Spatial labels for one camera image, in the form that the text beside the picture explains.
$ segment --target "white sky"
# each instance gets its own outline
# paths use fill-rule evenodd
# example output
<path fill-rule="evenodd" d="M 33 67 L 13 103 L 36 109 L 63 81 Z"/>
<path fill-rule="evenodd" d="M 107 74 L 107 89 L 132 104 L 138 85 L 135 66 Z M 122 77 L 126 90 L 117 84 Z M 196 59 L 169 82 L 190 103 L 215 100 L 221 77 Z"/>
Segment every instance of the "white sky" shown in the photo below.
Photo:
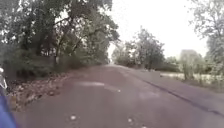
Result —
<path fill-rule="evenodd" d="M 113 0 L 111 15 L 122 41 L 131 40 L 143 26 L 164 43 L 166 57 L 178 56 L 182 49 L 194 49 L 204 56 L 206 40 L 200 40 L 189 26 L 192 15 L 186 4 L 187 0 Z"/>

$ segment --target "field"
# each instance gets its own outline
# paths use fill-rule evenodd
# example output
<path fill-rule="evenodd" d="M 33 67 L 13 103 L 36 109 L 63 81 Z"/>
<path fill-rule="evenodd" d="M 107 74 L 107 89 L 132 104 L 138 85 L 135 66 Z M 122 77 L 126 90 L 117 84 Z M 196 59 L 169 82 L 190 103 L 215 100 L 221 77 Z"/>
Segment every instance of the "field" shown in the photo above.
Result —
<path fill-rule="evenodd" d="M 214 76 L 210 74 L 194 74 L 193 80 L 184 80 L 183 73 L 161 72 L 162 76 L 181 80 L 190 85 L 205 87 L 215 92 L 224 92 L 224 79 L 222 76 Z"/>

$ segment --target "green foliage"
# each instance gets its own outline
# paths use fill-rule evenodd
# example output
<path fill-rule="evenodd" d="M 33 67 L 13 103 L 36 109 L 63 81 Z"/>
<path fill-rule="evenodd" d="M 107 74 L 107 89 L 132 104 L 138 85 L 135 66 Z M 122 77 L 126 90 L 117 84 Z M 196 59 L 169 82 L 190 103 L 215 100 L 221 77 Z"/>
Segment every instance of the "green foliage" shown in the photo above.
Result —
<path fill-rule="evenodd" d="M 175 57 L 168 57 L 157 70 L 165 72 L 180 72 L 179 61 Z"/>
<path fill-rule="evenodd" d="M 138 66 L 146 69 L 159 68 L 164 60 L 163 44 L 146 29 L 141 29 L 135 41 L 118 46 L 113 54 L 116 64 Z"/>
<path fill-rule="evenodd" d="M 46 76 L 108 63 L 119 37 L 107 11 L 112 0 L 3 0 L 0 63 L 8 78 Z"/>
<path fill-rule="evenodd" d="M 182 50 L 180 55 L 180 68 L 185 79 L 193 79 L 194 73 L 202 74 L 204 71 L 204 60 L 194 50 Z"/>
<path fill-rule="evenodd" d="M 224 1 L 192 0 L 194 8 L 195 31 L 202 37 L 207 37 L 207 60 L 213 74 L 224 74 Z"/>

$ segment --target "tree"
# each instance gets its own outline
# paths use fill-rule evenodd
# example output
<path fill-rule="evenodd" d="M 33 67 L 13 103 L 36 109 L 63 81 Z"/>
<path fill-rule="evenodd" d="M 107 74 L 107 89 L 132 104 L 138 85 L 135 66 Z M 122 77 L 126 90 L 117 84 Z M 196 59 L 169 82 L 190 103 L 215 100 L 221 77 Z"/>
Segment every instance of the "tree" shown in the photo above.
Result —
<path fill-rule="evenodd" d="M 132 50 L 134 49 L 133 42 L 126 42 L 118 45 L 112 54 L 112 59 L 115 64 L 132 67 L 135 66 L 135 58 Z"/>
<path fill-rule="evenodd" d="M 137 63 L 144 68 L 158 68 L 164 60 L 163 44 L 146 29 L 141 28 L 136 42 Z"/>
<path fill-rule="evenodd" d="M 200 36 L 208 37 L 208 57 L 213 63 L 213 73 L 224 74 L 224 1 L 192 0 L 192 3 L 192 23 Z"/>
<path fill-rule="evenodd" d="M 64 59 L 69 65 L 107 63 L 107 48 L 119 38 L 106 13 L 111 8 L 112 0 L 3 0 L 1 64 L 6 72 L 31 76 L 63 67 Z"/>
<path fill-rule="evenodd" d="M 194 50 L 182 50 L 180 67 L 184 73 L 185 80 L 193 79 L 194 73 L 202 74 L 204 71 L 203 58 Z"/>

